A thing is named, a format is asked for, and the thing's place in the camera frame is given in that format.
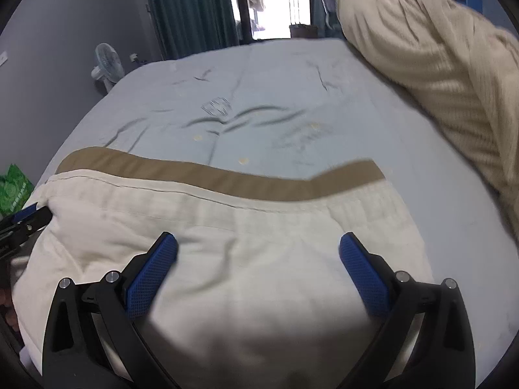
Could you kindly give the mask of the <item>white standing fan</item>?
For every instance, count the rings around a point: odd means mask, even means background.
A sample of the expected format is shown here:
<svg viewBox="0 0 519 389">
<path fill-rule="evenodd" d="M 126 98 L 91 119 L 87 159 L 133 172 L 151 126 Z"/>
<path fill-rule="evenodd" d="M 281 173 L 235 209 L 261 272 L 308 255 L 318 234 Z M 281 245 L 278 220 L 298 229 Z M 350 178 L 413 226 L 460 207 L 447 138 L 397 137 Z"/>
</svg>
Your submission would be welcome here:
<svg viewBox="0 0 519 389">
<path fill-rule="evenodd" d="M 96 65 L 91 71 L 94 81 L 103 83 L 109 92 L 125 76 L 121 59 L 115 49 L 107 43 L 99 43 L 94 51 Z"/>
</svg>

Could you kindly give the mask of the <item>light blue bed sheet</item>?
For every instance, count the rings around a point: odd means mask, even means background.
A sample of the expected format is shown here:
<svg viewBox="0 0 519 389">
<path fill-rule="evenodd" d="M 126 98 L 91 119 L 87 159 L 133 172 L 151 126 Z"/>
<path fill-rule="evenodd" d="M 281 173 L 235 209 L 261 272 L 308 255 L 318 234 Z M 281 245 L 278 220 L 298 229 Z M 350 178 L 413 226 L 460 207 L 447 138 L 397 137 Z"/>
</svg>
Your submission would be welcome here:
<svg viewBox="0 0 519 389">
<path fill-rule="evenodd" d="M 476 380 L 518 331 L 518 252 L 493 190 L 402 88 L 340 40 L 281 40 L 151 62 L 82 118 L 83 147 L 302 179 L 373 160 L 407 204 L 433 274 L 460 284 Z"/>
</svg>

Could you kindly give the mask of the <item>cream fleece blanket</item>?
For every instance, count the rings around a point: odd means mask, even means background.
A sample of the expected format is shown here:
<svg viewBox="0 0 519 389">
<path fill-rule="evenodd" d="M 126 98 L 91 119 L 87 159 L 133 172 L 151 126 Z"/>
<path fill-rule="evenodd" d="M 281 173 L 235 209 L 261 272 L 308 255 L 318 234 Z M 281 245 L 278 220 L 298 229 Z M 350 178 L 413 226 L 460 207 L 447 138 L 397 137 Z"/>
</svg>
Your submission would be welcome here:
<svg viewBox="0 0 519 389">
<path fill-rule="evenodd" d="M 336 0 L 347 41 L 406 88 L 518 229 L 518 40 L 454 0 Z"/>
</svg>

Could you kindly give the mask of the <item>dark balcony door frame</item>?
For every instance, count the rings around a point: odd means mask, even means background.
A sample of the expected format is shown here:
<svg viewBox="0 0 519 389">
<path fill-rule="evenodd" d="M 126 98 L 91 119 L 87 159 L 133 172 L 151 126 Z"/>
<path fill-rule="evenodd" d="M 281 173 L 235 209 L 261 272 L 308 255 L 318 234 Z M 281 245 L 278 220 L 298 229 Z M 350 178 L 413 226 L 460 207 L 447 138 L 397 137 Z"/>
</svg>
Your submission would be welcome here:
<svg viewBox="0 0 519 389">
<path fill-rule="evenodd" d="M 243 43 L 316 39 L 311 24 L 312 0 L 231 0 L 238 38 Z"/>
</svg>

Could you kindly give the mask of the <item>green plastic bag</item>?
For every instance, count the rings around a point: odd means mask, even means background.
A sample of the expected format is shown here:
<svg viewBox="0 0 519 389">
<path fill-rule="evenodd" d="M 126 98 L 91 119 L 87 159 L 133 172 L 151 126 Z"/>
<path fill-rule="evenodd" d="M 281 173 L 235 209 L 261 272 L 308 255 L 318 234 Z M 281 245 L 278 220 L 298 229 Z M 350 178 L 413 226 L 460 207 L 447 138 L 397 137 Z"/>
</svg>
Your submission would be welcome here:
<svg viewBox="0 0 519 389">
<path fill-rule="evenodd" d="M 3 218 L 20 211 L 31 196 L 34 186 L 16 164 L 11 164 L 0 177 L 0 213 Z"/>
</svg>

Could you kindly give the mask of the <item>cream hooded puffer jacket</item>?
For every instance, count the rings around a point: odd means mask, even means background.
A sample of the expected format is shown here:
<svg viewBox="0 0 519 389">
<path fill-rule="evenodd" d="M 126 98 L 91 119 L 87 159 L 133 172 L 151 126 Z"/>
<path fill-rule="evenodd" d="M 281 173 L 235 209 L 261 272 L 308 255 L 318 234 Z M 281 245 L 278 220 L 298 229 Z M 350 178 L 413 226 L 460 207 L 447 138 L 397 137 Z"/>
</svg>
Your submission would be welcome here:
<svg viewBox="0 0 519 389">
<path fill-rule="evenodd" d="M 36 367 L 60 279 L 97 281 L 164 232 L 179 257 L 140 329 L 185 388 L 340 384 L 378 328 L 341 262 L 343 234 L 432 280 L 418 228 L 371 160 L 289 180 L 88 147 L 31 201 L 53 218 L 14 262 L 12 295 Z"/>
</svg>

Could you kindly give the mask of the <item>white wall hook rail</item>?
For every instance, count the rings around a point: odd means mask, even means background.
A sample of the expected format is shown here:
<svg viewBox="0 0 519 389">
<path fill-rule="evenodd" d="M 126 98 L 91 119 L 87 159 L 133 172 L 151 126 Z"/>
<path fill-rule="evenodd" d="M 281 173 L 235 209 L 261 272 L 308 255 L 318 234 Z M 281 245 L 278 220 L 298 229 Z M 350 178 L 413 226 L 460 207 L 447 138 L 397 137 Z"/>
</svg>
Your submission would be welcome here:
<svg viewBox="0 0 519 389">
<path fill-rule="evenodd" d="M 8 60 L 8 54 L 6 51 L 0 53 L 0 66 L 2 66 Z"/>
</svg>

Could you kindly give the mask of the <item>teal curtain left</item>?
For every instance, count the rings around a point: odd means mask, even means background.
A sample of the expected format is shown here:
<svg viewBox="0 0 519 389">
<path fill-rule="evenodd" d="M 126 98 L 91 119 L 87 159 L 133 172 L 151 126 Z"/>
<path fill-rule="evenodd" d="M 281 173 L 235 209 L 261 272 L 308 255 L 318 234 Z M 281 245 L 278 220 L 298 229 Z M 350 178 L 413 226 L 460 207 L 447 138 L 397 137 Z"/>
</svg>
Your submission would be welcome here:
<svg viewBox="0 0 519 389">
<path fill-rule="evenodd" d="M 239 44 L 231 0 L 149 0 L 167 59 Z"/>
</svg>

